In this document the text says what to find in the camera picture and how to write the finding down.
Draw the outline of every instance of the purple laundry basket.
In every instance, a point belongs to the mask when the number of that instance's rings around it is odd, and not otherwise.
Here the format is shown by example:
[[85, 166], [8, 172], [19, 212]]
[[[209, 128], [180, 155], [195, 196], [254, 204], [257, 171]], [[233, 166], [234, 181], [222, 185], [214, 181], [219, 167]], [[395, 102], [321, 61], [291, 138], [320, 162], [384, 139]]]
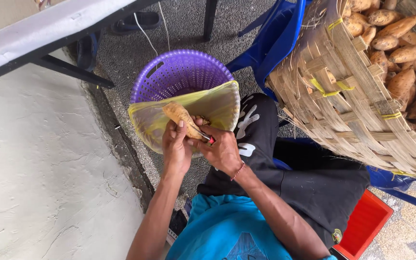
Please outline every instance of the purple laundry basket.
[[207, 90], [234, 80], [214, 57], [197, 50], [165, 52], [139, 73], [131, 90], [131, 103], [160, 101]]

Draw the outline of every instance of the bracelet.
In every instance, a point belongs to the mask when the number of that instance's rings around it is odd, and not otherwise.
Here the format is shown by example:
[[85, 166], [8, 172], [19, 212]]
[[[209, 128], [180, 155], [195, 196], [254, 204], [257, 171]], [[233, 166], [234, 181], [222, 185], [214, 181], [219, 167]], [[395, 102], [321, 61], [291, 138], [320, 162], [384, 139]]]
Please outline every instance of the bracelet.
[[245, 167], [245, 163], [243, 163], [242, 167], [240, 167], [240, 170], [234, 175], [234, 177], [231, 178], [231, 181], [233, 181], [235, 179], [235, 177], [237, 177], [237, 175], [240, 173], [240, 171], [243, 169], [243, 167]]

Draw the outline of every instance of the man's left hand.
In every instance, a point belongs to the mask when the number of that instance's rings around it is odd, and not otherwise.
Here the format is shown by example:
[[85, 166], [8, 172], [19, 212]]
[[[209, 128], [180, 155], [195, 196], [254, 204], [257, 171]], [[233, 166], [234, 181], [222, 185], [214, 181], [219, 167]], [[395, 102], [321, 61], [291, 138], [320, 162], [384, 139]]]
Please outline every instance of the man's left hand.
[[168, 172], [185, 175], [190, 167], [192, 149], [187, 143], [187, 123], [173, 120], [166, 124], [163, 134], [163, 174]]

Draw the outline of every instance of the bamboo basket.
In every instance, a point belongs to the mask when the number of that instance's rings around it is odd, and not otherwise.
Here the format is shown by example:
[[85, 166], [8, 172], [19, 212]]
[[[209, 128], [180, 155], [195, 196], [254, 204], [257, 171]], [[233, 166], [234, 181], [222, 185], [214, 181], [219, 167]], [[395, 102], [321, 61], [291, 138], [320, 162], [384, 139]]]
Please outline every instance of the bamboo basket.
[[[385, 88], [382, 68], [370, 63], [367, 45], [338, 23], [345, 4], [315, 0], [308, 6], [294, 50], [270, 73], [266, 86], [290, 121], [323, 147], [394, 174], [416, 176], [416, 132]], [[401, 0], [396, 10], [414, 15], [416, 0]], [[328, 71], [337, 83], [332, 84]]]

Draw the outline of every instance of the red plastic crate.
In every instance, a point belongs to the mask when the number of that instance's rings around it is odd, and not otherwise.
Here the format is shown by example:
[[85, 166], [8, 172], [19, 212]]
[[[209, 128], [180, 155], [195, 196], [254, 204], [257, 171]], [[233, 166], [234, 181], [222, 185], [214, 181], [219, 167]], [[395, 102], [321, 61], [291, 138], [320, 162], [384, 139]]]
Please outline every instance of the red plastic crate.
[[365, 190], [350, 215], [343, 239], [333, 248], [349, 260], [358, 260], [392, 213], [393, 210], [386, 203]]

